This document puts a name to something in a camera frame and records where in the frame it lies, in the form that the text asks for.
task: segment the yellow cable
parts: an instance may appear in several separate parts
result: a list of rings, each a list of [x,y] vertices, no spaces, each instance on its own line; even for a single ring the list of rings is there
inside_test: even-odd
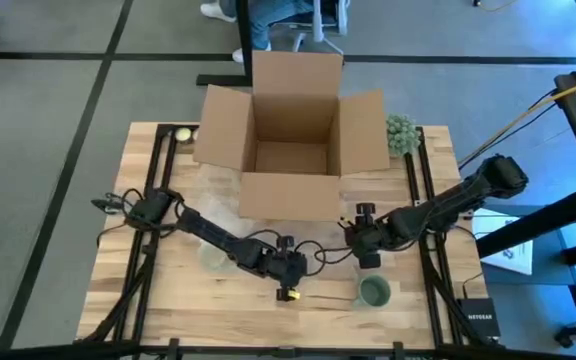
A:
[[[526,112],[522,113],[521,115],[519,115],[519,117],[517,117],[515,120],[511,121],[508,125],[504,126],[503,129],[499,130],[495,135],[491,136],[488,140],[486,140],[486,142],[484,142],[481,146],[479,146],[475,151],[471,152],[470,154],[468,154],[468,156],[466,156],[465,158],[459,160],[459,164],[463,164],[464,162],[470,160],[471,158],[477,156],[477,154],[482,150],[488,147],[488,145],[492,144],[496,139],[498,139],[499,137],[501,137],[503,134],[505,134],[506,132],[508,132],[508,130],[510,130],[510,128],[512,128],[513,126],[515,126],[518,122],[520,122],[521,120],[523,120],[526,116],[530,115],[531,113],[533,113],[535,110],[539,109],[540,107],[551,103],[553,101],[556,101],[558,99],[561,99],[562,97],[569,95],[571,93],[576,92],[576,86],[571,87],[568,90],[562,91],[560,93],[557,93],[551,97],[548,97],[546,99],[541,100],[540,102],[536,103],[533,107],[531,107],[530,109],[528,109]]]
[[[501,5],[500,7],[496,7],[496,8],[485,7],[481,2],[479,4],[477,4],[477,6],[480,7],[484,11],[495,12],[495,11],[498,11],[498,10],[505,8],[506,6],[512,5],[512,4],[516,3],[517,1],[519,1],[519,0],[509,1],[509,2],[505,3],[504,5]]]

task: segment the wooden table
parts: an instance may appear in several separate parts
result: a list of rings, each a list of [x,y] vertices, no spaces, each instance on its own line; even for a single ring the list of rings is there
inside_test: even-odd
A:
[[[133,123],[130,127],[115,193],[143,188],[156,127],[156,123]],[[450,135],[445,126],[426,126],[424,131],[435,191],[440,193],[460,181]],[[192,146],[178,149],[170,188],[231,233],[244,236],[253,230],[272,228],[293,235],[297,242],[316,239],[324,247],[344,246],[342,232],[334,223],[240,219],[237,172],[193,162]],[[416,156],[415,167],[423,194]],[[391,159],[389,170],[344,176],[341,186],[340,201],[349,218],[353,218],[358,202],[376,203],[377,215],[411,203],[404,162],[398,158]],[[174,221],[172,214],[168,220]],[[121,221],[121,217],[109,216],[106,228]],[[470,228],[471,224],[461,220],[460,225]],[[89,334],[119,298],[132,238],[133,230],[127,227],[102,238],[78,337]],[[391,300],[379,310],[361,311],[352,307],[356,279],[368,271],[360,270],[354,257],[327,266],[316,277],[303,278],[298,287],[301,299],[283,303],[275,301],[278,283],[274,280],[259,279],[238,269],[228,273],[207,271],[198,260],[199,245],[198,238],[182,232],[161,240],[142,344],[167,345],[170,338],[176,337],[186,346],[392,348],[393,341],[401,341],[406,349],[434,348],[417,245],[401,253],[382,252],[382,267],[370,272],[388,279]],[[312,251],[303,248],[309,259]],[[455,229],[448,234],[446,252],[453,288],[459,296],[463,281],[481,272],[476,246],[470,235]],[[469,296],[487,297],[483,276],[467,286]],[[450,342],[447,312],[441,298],[437,298],[444,339]],[[132,332],[133,315],[134,306],[124,332],[127,338]]]

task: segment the person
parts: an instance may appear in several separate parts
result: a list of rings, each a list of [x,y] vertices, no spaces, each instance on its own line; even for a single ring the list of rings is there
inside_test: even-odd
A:
[[[237,21],[235,1],[218,0],[214,3],[202,4],[200,11],[209,18],[234,23]],[[313,11],[312,0],[252,0],[248,6],[252,49],[265,51],[271,50],[269,32],[273,23]],[[238,63],[244,62],[241,49],[232,53],[232,59]]]

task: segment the black metal frame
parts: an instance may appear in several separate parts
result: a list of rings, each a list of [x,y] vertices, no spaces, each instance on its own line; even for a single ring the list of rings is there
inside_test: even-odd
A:
[[[198,86],[252,86],[252,41],[250,40],[250,15],[248,0],[236,0],[237,28],[244,56],[244,75],[197,75]]]
[[[150,194],[155,188],[155,178],[157,167],[159,164],[159,156],[161,154],[164,139],[169,136],[170,141],[166,152],[166,159],[164,163],[163,176],[159,187],[167,188],[170,183],[170,176],[172,174],[172,166],[174,164],[174,157],[176,154],[177,141],[174,139],[174,131],[180,127],[189,127],[192,129],[197,128],[197,125],[174,125],[162,124],[157,127],[155,142],[153,144],[153,151],[148,166],[148,173],[144,185],[144,193],[146,196]],[[419,155],[422,166],[422,174],[424,176],[425,189],[428,194],[428,199],[434,196],[434,189],[432,185],[432,177],[430,173],[430,165],[426,151],[425,139],[422,132],[422,142],[419,146]],[[415,175],[414,164],[412,156],[406,154],[404,156],[406,164],[406,172],[408,174],[408,184],[410,188],[411,198],[413,205],[417,205],[420,201],[419,189],[417,185],[417,178]],[[126,268],[126,278],[124,279],[124,294],[134,294],[135,284],[141,283],[141,293],[137,303],[137,312],[135,318],[135,328],[131,335],[130,340],[123,340],[123,329],[127,317],[127,311],[122,311],[117,324],[115,325],[115,332],[113,340],[110,342],[103,341],[104,339],[96,339],[94,341],[77,341],[70,345],[47,346],[29,349],[14,349],[0,351],[1,359],[107,359],[119,358],[121,356],[132,355],[134,360],[139,359],[140,354],[156,354],[165,355],[169,360],[180,360],[184,354],[214,354],[214,355],[271,355],[281,358],[295,358],[300,356],[388,356],[394,360],[403,360],[405,357],[428,357],[428,358],[444,358],[444,359],[491,359],[491,360],[509,360],[509,359],[576,359],[572,356],[542,354],[526,351],[507,350],[497,346],[472,346],[463,345],[462,337],[459,326],[464,335],[471,335],[474,331],[468,324],[468,319],[461,312],[459,305],[454,300],[452,293],[452,284],[450,284],[450,273],[444,248],[445,234],[435,234],[435,251],[438,255],[440,265],[440,272],[437,272],[432,264],[430,257],[430,249],[426,242],[426,235],[424,234],[419,240],[421,264],[424,276],[424,283],[426,284],[426,293],[428,298],[428,310],[430,314],[430,325],[435,342],[435,349],[427,350],[406,350],[403,348],[401,342],[393,342],[390,349],[361,349],[361,348],[298,348],[298,347],[222,347],[222,346],[182,346],[179,345],[180,341],[177,338],[170,339],[168,346],[142,346],[140,345],[141,336],[143,334],[143,325],[146,316],[146,309],[148,304],[148,297],[150,294],[150,285],[152,282],[152,275],[154,270],[155,258],[157,254],[157,247],[159,244],[159,233],[151,233],[150,242],[146,246],[142,246],[144,233],[135,231],[133,238],[133,246],[131,249],[129,262]],[[146,254],[143,264],[138,268],[139,254],[143,251]],[[441,323],[439,318],[439,310],[435,291],[439,292],[441,297],[446,302],[449,314],[451,316],[450,328],[453,335],[455,344],[444,344],[441,332]]]
[[[480,238],[479,256],[496,254],[573,222],[576,222],[576,192]]]

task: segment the green cup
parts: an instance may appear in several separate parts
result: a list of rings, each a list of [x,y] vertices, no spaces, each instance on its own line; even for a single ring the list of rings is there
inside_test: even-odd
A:
[[[382,307],[390,301],[390,285],[379,275],[368,275],[359,280],[357,299],[358,307]]]

